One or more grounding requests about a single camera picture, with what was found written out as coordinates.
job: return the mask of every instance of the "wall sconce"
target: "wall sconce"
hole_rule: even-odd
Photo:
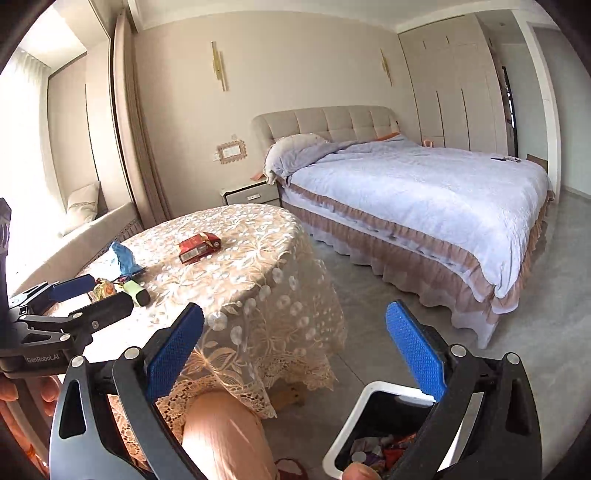
[[[213,71],[216,74],[216,78],[222,82],[222,91],[228,91],[228,85],[226,84],[226,74],[223,68],[222,52],[217,50],[217,45],[212,41],[212,53],[213,53]]]
[[[381,48],[379,49],[379,51],[382,54],[382,68],[386,72],[386,75],[388,75],[388,80],[390,80],[390,86],[392,87],[394,85],[392,84],[392,77],[390,75],[390,67],[388,66],[388,60],[386,59],[384,51]]]

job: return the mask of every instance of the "human hand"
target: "human hand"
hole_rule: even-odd
[[[342,480],[381,480],[381,478],[367,465],[355,462],[345,469]]]
[[[46,415],[53,417],[56,410],[57,397],[60,395],[60,386],[53,377],[41,377],[40,394],[43,399],[43,411]],[[7,401],[18,400],[18,390],[9,378],[0,374],[0,414],[4,418],[8,428],[14,435],[15,440],[26,452],[31,451],[31,442],[19,427],[12,416],[11,411],[5,404]]]

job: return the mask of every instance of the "tufted headboard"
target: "tufted headboard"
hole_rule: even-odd
[[[279,138],[315,133],[328,141],[370,141],[398,132],[394,112],[384,106],[325,106],[263,113],[252,120],[263,152]]]

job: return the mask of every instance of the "lace tablecloth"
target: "lace tablecloth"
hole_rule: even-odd
[[[177,244],[199,231],[217,235],[222,250],[183,265]],[[157,401],[179,441],[187,403],[204,391],[225,388],[267,418],[275,410],[265,389],[280,378],[311,390],[332,387],[328,357],[344,346],[345,321],[324,264],[290,212],[256,204],[219,207],[162,223],[124,245],[147,268],[138,282],[152,302],[95,333],[84,355],[91,362],[117,358],[171,325],[188,302],[201,306],[202,337],[170,395]],[[104,269],[100,257],[80,274],[102,277]],[[79,308],[83,298],[62,303],[57,312]],[[118,399],[111,400],[131,455],[144,460]]]

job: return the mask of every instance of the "blue plastic bag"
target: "blue plastic bag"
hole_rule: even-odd
[[[135,263],[133,252],[118,241],[111,244],[105,253],[105,258],[107,260],[105,270],[108,270],[108,273],[104,275],[104,278],[109,280],[116,280],[119,277],[132,277],[144,269]]]

